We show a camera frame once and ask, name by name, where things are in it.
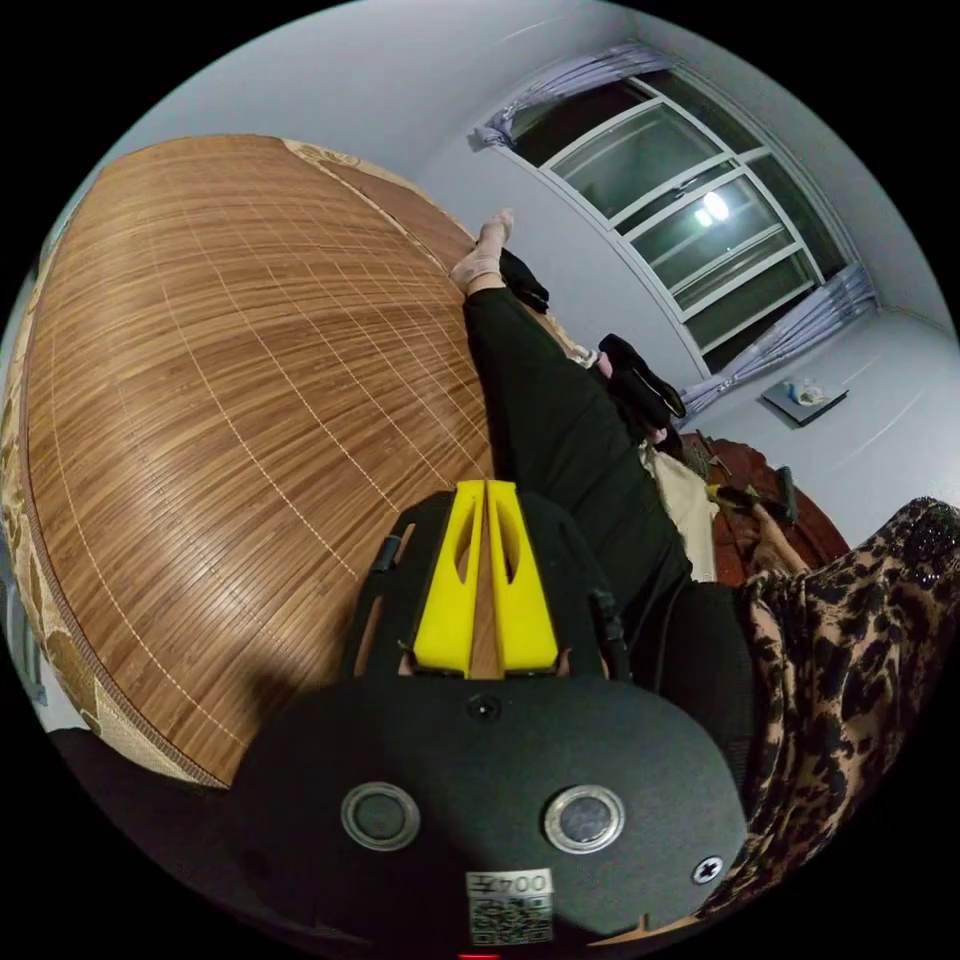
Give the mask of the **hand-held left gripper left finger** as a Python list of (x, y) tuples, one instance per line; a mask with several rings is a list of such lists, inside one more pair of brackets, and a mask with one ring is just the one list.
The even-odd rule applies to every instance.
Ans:
[(485, 482), (452, 492), (413, 642), (417, 669), (468, 669), (473, 648)]

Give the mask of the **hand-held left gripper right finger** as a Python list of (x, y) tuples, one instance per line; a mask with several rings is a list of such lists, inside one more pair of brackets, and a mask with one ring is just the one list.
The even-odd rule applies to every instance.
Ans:
[(488, 483), (494, 622), (505, 671), (553, 671), (558, 643), (516, 486)]

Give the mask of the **person's right hand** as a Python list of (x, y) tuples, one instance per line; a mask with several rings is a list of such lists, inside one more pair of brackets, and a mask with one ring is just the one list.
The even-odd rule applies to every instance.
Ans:
[(809, 573), (811, 568), (760, 502), (753, 505), (752, 514), (758, 524), (758, 536), (751, 560), (753, 571), (770, 571), (790, 576)]

